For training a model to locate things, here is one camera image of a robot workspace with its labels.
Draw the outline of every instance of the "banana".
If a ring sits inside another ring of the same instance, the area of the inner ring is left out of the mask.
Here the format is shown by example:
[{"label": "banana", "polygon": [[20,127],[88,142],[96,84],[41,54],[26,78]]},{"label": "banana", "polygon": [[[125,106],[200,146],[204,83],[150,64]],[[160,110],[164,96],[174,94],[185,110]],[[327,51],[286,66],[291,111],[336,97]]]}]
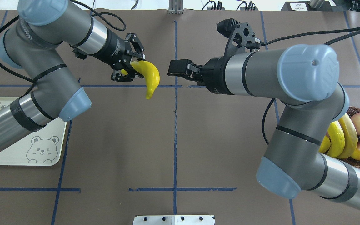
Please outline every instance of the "banana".
[{"label": "banana", "polygon": [[327,150],[329,150],[330,148],[330,145],[331,145],[330,139],[327,136],[325,136],[323,138],[322,144],[320,145],[319,152],[320,153],[327,152]]},{"label": "banana", "polygon": [[331,122],[327,132],[331,142],[327,155],[335,158],[343,152],[345,147],[344,132],[339,121]]},{"label": "banana", "polygon": [[358,136],[353,122],[348,114],[344,114],[339,120],[342,130],[344,131],[345,147],[342,153],[336,158],[348,158],[350,157],[358,144]]},{"label": "banana", "polygon": [[[147,84],[147,93],[145,98],[150,99],[153,96],[156,87],[159,85],[160,77],[158,69],[154,64],[144,60],[132,61],[130,62],[130,65],[133,66],[134,70],[144,76]],[[125,70],[121,70],[120,72],[123,75],[127,75]]]}]

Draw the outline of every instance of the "metal bracket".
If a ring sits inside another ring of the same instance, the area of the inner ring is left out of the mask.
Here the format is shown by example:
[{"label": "metal bracket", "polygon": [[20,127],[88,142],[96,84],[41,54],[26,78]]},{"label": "metal bracket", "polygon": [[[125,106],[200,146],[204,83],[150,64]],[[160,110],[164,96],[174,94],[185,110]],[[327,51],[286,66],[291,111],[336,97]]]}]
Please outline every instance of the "metal bracket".
[{"label": "metal bracket", "polygon": [[169,0],[169,14],[183,14],[183,0]]},{"label": "metal bracket", "polygon": [[212,215],[137,216],[133,225],[215,225]]}]

